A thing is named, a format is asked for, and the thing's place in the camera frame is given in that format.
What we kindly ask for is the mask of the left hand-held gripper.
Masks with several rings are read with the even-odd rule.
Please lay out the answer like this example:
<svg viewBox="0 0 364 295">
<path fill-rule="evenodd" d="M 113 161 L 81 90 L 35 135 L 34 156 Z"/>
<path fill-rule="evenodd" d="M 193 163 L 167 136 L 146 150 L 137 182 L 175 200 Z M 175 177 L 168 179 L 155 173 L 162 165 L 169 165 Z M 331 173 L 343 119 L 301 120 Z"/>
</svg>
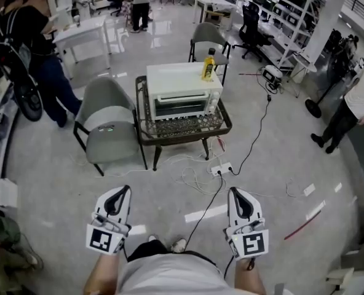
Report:
<svg viewBox="0 0 364 295">
<path fill-rule="evenodd" d="M 103 254 L 117 254 L 129 236 L 131 226 L 127 223 L 132 191 L 130 186 L 114 188 L 101 195 L 96 203 L 92 221 L 87 225 L 86 244 Z"/>
</svg>

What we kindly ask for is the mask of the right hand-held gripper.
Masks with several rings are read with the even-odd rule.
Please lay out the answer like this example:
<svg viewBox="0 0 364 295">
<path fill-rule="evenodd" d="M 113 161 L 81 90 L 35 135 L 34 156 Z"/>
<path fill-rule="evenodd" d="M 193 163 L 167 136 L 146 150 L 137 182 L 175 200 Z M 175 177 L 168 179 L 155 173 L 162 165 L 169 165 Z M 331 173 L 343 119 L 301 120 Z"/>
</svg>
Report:
<svg viewBox="0 0 364 295">
<path fill-rule="evenodd" d="M 224 230 L 226 241 L 236 261 L 269 252 L 269 230 L 260 203 L 248 192 L 231 187 L 228 197 L 230 227 Z"/>
</svg>

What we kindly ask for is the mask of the white oven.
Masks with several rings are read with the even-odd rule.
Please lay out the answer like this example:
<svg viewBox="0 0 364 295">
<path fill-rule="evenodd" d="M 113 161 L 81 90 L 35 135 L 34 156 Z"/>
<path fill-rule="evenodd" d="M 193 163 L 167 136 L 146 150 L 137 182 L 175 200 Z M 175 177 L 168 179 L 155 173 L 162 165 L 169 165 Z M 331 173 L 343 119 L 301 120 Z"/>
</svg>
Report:
<svg viewBox="0 0 364 295">
<path fill-rule="evenodd" d="M 202 80 L 202 62 L 172 63 L 162 65 L 149 65 L 146 67 L 146 80 L 149 94 L 149 106 L 152 118 L 152 100 L 157 95 L 193 95 L 200 92 L 210 94 L 206 116 L 214 114 L 223 86 L 216 75 L 212 72 L 212 81 Z"/>
</svg>

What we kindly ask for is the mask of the person's black trousers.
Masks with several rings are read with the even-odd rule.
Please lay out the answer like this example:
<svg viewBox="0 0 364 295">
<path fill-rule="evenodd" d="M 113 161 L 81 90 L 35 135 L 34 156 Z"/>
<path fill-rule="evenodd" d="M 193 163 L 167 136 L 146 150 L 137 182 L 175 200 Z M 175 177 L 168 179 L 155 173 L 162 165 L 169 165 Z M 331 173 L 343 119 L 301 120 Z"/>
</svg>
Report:
<svg viewBox="0 0 364 295">
<path fill-rule="evenodd" d="M 127 258 L 127 262 L 132 262 L 137 259 L 155 256 L 158 254 L 179 254 L 179 255 L 185 254 L 185 255 L 197 256 L 198 258 L 201 258 L 201 259 L 213 264 L 214 266 L 216 266 L 216 264 L 212 260 L 210 260 L 209 258 L 207 258 L 195 251 L 182 251 L 181 253 L 176 253 L 174 251 L 170 251 L 158 239 L 151 240 L 149 242 L 144 242 L 144 243 L 140 244 L 135 249 L 135 251 Z"/>
</svg>

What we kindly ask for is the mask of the person's right shoe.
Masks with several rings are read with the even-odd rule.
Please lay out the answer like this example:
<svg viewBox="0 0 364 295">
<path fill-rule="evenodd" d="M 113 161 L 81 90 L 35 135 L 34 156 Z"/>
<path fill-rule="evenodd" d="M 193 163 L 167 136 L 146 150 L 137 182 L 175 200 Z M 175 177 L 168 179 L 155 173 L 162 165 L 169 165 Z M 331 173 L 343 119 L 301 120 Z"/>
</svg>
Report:
<svg viewBox="0 0 364 295">
<path fill-rule="evenodd" d="M 170 251 L 173 253 L 182 253 L 185 251 L 186 245 L 187 245 L 186 239 L 180 238 L 171 245 Z"/>
</svg>

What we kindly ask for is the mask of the person's white shirt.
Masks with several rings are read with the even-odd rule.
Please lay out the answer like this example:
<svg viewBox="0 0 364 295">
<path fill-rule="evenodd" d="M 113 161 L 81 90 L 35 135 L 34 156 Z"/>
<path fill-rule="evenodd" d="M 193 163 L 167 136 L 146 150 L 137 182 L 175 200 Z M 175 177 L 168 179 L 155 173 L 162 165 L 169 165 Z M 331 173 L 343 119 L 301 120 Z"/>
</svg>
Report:
<svg viewBox="0 0 364 295">
<path fill-rule="evenodd" d="M 218 268 L 190 254 L 157 254 L 129 262 L 118 295 L 258 295 L 229 286 Z"/>
</svg>

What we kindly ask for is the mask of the wicker glass-top table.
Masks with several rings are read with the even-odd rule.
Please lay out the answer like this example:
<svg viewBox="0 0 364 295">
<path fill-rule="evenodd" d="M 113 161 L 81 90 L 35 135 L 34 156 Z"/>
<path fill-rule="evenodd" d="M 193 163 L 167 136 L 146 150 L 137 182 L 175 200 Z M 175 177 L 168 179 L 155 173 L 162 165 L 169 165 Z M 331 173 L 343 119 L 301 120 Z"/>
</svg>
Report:
<svg viewBox="0 0 364 295">
<path fill-rule="evenodd" d="M 187 116 L 176 119 L 152 120 L 149 110 L 149 94 L 146 76 L 135 79 L 136 119 L 138 133 L 143 146 L 154 146 L 152 169 L 157 170 L 164 146 L 201 141 L 205 158 L 209 159 L 208 139 L 230 132 L 232 122 L 222 101 L 213 115 Z"/>
</svg>

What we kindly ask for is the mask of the white box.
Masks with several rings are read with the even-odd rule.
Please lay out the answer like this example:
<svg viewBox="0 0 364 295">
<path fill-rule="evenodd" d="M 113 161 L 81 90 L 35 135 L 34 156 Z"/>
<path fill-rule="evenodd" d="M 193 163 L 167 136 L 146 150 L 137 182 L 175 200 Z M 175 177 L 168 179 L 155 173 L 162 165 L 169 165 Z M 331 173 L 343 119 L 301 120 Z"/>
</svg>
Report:
<svg viewBox="0 0 364 295">
<path fill-rule="evenodd" d="M 0 206 L 18 207 L 18 186 L 7 178 L 0 179 Z"/>
</svg>

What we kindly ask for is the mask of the cardboard boxes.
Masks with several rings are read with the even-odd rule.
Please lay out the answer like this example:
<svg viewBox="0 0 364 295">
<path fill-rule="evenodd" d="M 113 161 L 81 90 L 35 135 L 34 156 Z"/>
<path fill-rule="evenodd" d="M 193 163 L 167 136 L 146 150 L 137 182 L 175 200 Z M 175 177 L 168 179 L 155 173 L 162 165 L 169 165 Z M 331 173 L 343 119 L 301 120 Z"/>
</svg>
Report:
<svg viewBox="0 0 364 295">
<path fill-rule="evenodd" d="M 334 287 L 330 295 L 346 295 L 353 278 L 364 276 L 364 240 L 353 250 L 341 256 L 340 268 L 334 269 L 325 277 L 325 281 Z"/>
</svg>

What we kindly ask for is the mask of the white portable power station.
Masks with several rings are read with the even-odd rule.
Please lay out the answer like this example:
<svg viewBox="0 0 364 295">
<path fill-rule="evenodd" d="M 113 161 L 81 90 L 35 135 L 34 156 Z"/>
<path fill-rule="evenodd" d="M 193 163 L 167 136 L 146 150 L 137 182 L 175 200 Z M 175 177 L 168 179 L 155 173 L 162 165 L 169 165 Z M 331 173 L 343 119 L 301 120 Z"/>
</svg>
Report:
<svg viewBox="0 0 364 295">
<path fill-rule="evenodd" d="M 273 89 L 276 89 L 283 77 L 283 73 L 276 66 L 267 65 L 263 68 L 261 72 L 262 77 L 272 86 Z"/>
</svg>

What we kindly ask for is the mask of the yellow oil bottle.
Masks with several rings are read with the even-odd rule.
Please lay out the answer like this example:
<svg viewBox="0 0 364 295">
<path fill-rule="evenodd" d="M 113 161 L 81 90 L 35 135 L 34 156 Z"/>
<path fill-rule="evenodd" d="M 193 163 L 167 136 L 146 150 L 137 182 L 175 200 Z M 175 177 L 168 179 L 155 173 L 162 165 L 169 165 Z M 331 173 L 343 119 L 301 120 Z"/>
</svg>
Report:
<svg viewBox="0 0 364 295">
<path fill-rule="evenodd" d="M 214 48 L 209 48 L 208 55 L 204 59 L 204 65 L 202 70 L 202 80 L 206 82 L 212 81 L 212 72 L 215 66 L 215 52 Z"/>
</svg>

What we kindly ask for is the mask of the black backpack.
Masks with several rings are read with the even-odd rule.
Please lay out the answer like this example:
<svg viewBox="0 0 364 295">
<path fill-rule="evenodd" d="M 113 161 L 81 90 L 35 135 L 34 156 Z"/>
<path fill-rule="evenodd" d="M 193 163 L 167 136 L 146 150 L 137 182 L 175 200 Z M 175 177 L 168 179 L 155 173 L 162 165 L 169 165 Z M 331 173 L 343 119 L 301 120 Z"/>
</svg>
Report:
<svg viewBox="0 0 364 295">
<path fill-rule="evenodd" d="M 42 117 L 44 108 L 37 82 L 29 72 L 31 51 L 12 34 L 18 11 L 8 15 L 4 29 L 1 26 L 2 11 L 0 9 L 0 68 L 13 86 L 15 101 L 22 114 L 28 120 L 37 122 Z"/>
</svg>

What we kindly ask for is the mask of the black office chair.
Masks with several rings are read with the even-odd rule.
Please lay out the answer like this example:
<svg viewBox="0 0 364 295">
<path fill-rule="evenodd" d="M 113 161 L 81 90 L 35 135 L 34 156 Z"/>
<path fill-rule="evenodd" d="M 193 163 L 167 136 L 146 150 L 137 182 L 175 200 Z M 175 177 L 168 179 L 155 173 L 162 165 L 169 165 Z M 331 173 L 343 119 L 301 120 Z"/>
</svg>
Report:
<svg viewBox="0 0 364 295">
<path fill-rule="evenodd" d="M 234 44 L 232 45 L 232 49 L 235 49 L 236 47 L 245 49 L 246 52 L 242 55 L 242 59 L 245 59 L 248 53 L 253 53 L 260 63 L 263 59 L 269 62 L 269 58 L 262 52 L 261 47 L 264 45 L 272 45 L 270 39 L 273 39 L 274 36 L 259 31 L 258 5 L 253 2 L 250 2 L 247 6 L 243 5 L 242 13 L 243 25 L 241 29 L 239 29 L 239 37 L 242 44 Z"/>
<path fill-rule="evenodd" d="M 114 14 L 116 17 L 118 17 L 121 13 L 122 9 L 122 1 L 123 0 L 107 0 L 110 3 L 110 7 L 114 7 L 115 10 L 111 12 L 111 15 Z"/>
</svg>

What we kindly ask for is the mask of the white rack with black cases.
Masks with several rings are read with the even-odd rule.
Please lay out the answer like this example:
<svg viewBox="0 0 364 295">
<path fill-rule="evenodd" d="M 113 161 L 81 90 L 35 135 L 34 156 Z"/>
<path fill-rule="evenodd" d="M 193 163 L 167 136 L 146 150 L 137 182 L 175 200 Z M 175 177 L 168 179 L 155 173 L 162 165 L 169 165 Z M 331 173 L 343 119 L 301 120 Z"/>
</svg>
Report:
<svg viewBox="0 0 364 295">
<path fill-rule="evenodd" d="M 271 45 L 261 51 L 280 70 L 289 72 L 296 64 L 293 53 L 301 53 L 311 39 L 319 20 L 317 0 L 236 0 L 238 13 L 243 6 L 258 6 L 258 31 L 271 35 Z"/>
</svg>

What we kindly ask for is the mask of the grey chair black frame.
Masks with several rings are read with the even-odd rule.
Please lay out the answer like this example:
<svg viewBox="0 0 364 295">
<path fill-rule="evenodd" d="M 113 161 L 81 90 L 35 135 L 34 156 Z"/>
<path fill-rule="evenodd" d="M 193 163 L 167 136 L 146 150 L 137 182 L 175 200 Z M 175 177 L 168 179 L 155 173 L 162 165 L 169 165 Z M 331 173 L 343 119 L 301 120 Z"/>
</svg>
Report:
<svg viewBox="0 0 364 295">
<path fill-rule="evenodd" d="M 101 127 L 113 127 L 114 131 L 99 132 Z M 138 151 L 144 167 L 148 167 L 138 133 L 135 103 L 112 77 L 97 77 L 86 86 L 73 135 L 88 163 L 101 176 L 105 175 L 101 165 L 127 159 Z"/>
<path fill-rule="evenodd" d="M 212 23 L 200 23 L 197 25 L 194 34 L 190 40 L 190 51 L 188 62 L 203 62 L 212 50 L 212 57 L 214 58 L 214 70 L 217 67 L 224 66 L 222 85 L 226 78 L 226 71 L 229 64 L 229 55 L 231 52 L 231 45 L 221 35 L 219 29 Z"/>
</svg>

